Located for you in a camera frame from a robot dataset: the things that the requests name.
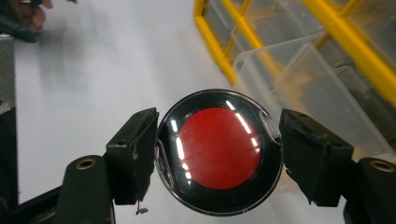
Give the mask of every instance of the red disc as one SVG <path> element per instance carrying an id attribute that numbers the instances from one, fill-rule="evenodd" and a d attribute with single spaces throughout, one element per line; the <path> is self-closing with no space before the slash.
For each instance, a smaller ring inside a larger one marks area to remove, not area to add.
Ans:
<path id="1" fill-rule="evenodd" d="M 247 119 L 217 107 L 193 114 L 177 139 L 186 178 L 210 189 L 230 189 L 245 182 L 259 164 L 260 147 Z"/>

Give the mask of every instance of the petri dish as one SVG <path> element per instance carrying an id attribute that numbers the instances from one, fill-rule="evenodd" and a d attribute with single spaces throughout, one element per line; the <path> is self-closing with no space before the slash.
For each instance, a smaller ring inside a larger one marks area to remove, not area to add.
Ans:
<path id="1" fill-rule="evenodd" d="M 210 216 L 235 216 L 274 190 L 282 170 L 280 134 L 267 111 L 245 95 L 198 91 L 163 117 L 155 163 L 181 203 Z"/>

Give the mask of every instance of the white surface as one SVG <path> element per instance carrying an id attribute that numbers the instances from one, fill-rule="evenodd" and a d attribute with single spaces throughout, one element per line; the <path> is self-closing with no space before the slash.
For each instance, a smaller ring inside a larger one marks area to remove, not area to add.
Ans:
<path id="1" fill-rule="evenodd" d="M 16 43 L 20 200 L 62 184 L 67 164 L 103 155 L 133 113 L 161 117 L 195 91 L 230 86 L 193 20 L 193 1 L 54 0 L 37 44 Z M 342 208 L 276 193 L 237 217 L 207 217 L 178 203 L 158 174 L 141 204 L 116 206 L 117 223 L 342 223 Z"/>

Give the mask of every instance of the person's hand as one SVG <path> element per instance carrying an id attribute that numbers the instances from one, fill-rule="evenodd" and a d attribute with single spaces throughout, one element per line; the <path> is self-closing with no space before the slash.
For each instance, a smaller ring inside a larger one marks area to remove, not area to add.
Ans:
<path id="1" fill-rule="evenodd" d="M 21 0 L 8 0 L 14 7 L 20 21 L 30 27 L 32 31 L 40 31 L 46 21 L 46 14 L 40 6 L 31 3 L 22 2 Z M 42 0 L 42 5 L 46 8 L 53 8 L 51 0 Z"/>

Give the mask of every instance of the yellow metal bar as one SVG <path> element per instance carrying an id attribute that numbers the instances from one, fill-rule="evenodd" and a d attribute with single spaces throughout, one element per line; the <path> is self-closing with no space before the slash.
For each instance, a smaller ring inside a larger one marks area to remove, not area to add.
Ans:
<path id="1" fill-rule="evenodd" d="M 327 43 L 327 41 L 330 40 L 330 38 L 331 38 L 331 36 L 328 33 L 326 33 L 319 40 L 317 40 L 317 42 L 315 43 L 315 48 L 316 49 L 323 48 L 323 46 Z"/>
<path id="2" fill-rule="evenodd" d="M 240 14 L 241 16 L 245 16 L 245 13 L 247 12 L 248 5 L 249 5 L 249 4 L 250 4 L 250 0 L 245 0 L 245 1 L 244 1 L 244 4 L 242 4 L 241 10 L 240 10 L 240 12 L 239 12 L 239 14 Z"/>
<path id="3" fill-rule="evenodd" d="M 201 32 L 202 37 L 204 38 L 207 49 L 209 50 L 209 53 L 212 56 L 213 61 L 215 61 L 215 63 L 219 66 L 220 70 L 228 78 L 229 82 L 234 84 L 236 81 L 236 75 L 233 72 L 233 68 L 230 62 L 225 57 L 225 54 L 222 51 L 218 40 L 213 35 L 209 25 L 204 19 L 205 2 L 206 0 L 195 1 L 194 10 L 193 10 L 193 17 L 195 20 L 195 24 L 198 27 L 198 30 Z"/>
<path id="4" fill-rule="evenodd" d="M 235 9 L 233 3 L 230 0 L 220 0 L 220 1 L 227 9 L 227 11 L 230 13 L 230 15 L 233 17 L 233 20 L 235 21 L 238 28 L 245 35 L 245 37 L 247 38 L 247 42 L 250 44 L 250 46 L 253 47 L 254 49 L 259 49 L 263 47 L 263 43 L 256 36 L 253 29 L 251 29 L 251 27 L 248 25 L 248 22 L 246 21 L 245 17 L 241 16 L 239 12 Z"/>
<path id="5" fill-rule="evenodd" d="M 325 0 L 302 0 L 318 17 L 332 37 L 346 50 L 359 69 L 384 99 L 396 108 L 396 74 L 392 67 L 371 47 L 348 18 Z"/>
<path id="6" fill-rule="evenodd" d="M 234 43 L 234 41 L 233 41 L 233 38 L 231 38 L 230 41 L 228 41 L 227 47 L 226 47 L 225 50 L 224 50 L 224 55 L 225 55 L 226 57 L 229 58 L 231 49 L 233 48 L 233 45 L 234 45 L 234 44 L 235 44 L 235 43 Z"/>
<path id="7" fill-rule="evenodd" d="M 264 47 L 264 44 L 260 41 L 254 30 L 250 27 L 246 18 L 238 13 L 238 11 L 233 6 L 233 3 L 230 0 L 221 0 L 221 2 L 235 20 L 237 27 L 240 29 L 244 37 L 247 39 L 249 45 L 253 49 L 259 49 Z M 274 78 L 277 78 L 280 75 L 280 69 L 277 66 L 276 61 L 273 59 L 273 57 L 266 51 L 263 51 L 260 54 L 260 57 L 262 61 L 265 63 L 265 67 L 268 68 L 268 71 L 272 74 L 272 76 Z"/>
<path id="8" fill-rule="evenodd" d="M 207 48 L 215 61 L 215 63 L 219 66 L 221 71 L 224 72 L 225 76 L 228 78 L 229 82 L 234 84 L 236 81 L 236 75 L 233 72 L 233 68 L 227 58 L 224 56 L 224 52 L 221 50 L 221 47 L 217 41 L 217 39 L 213 36 L 209 26 L 206 21 L 202 17 L 195 17 L 195 23 L 201 32 L 201 35 L 206 42 Z"/>
<path id="9" fill-rule="evenodd" d="M 361 3 L 361 0 L 349 0 L 340 12 L 340 16 L 349 16 L 350 13 Z"/>

